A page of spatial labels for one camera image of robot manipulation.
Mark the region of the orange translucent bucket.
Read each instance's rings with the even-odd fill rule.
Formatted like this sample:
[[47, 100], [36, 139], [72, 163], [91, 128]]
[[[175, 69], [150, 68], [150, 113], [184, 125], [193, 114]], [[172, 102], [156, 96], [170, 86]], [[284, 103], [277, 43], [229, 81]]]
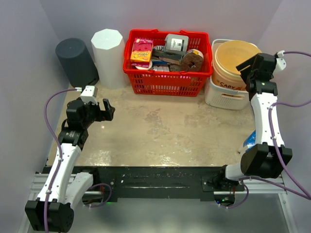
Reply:
[[213, 83], [223, 88], [244, 91], [246, 84], [236, 66], [261, 53], [261, 50], [249, 42], [230, 40], [214, 43], [212, 52]]

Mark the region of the white octagonal bin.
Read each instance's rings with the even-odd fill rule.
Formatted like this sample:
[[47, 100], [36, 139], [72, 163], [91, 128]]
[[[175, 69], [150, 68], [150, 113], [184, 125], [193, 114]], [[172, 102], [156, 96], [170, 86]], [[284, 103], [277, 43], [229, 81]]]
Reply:
[[124, 73], [123, 52], [125, 43], [119, 31], [104, 29], [91, 39], [99, 80], [108, 89], [122, 89], [129, 85]]

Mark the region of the dark blue bucket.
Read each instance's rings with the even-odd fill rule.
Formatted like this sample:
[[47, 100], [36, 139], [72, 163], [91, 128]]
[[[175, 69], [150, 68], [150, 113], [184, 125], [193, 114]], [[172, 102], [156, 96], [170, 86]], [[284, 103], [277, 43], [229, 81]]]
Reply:
[[83, 40], [65, 39], [56, 46], [55, 53], [71, 86], [85, 88], [99, 81], [97, 68]]

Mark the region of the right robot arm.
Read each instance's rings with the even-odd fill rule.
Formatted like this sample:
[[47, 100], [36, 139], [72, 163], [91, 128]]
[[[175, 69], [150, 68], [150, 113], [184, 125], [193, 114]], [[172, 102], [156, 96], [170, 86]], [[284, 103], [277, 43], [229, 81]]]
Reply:
[[280, 159], [288, 164], [293, 156], [280, 134], [276, 108], [277, 84], [272, 81], [275, 70], [284, 70], [282, 58], [258, 53], [239, 64], [236, 69], [246, 84], [253, 111], [256, 140], [251, 148], [242, 150], [241, 161], [225, 167], [225, 178], [238, 181], [246, 176], [277, 178], [283, 171]]

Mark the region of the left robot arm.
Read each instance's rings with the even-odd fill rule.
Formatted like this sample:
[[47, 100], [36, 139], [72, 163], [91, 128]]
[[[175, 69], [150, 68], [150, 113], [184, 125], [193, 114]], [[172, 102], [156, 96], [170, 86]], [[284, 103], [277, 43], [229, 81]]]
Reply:
[[94, 98], [80, 97], [67, 104], [66, 120], [58, 136], [58, 149], [46, 182], [35, 200], [29, 200], [25, 212], [35, 231], [67, 233], [74, 210], [84, 193], [95, 187], [93, 174], [78, 173], [71, 182], [76, 160], [88, 138], [93, 122], [112, 121], [115, 108], [103, 99], [104, 110]]

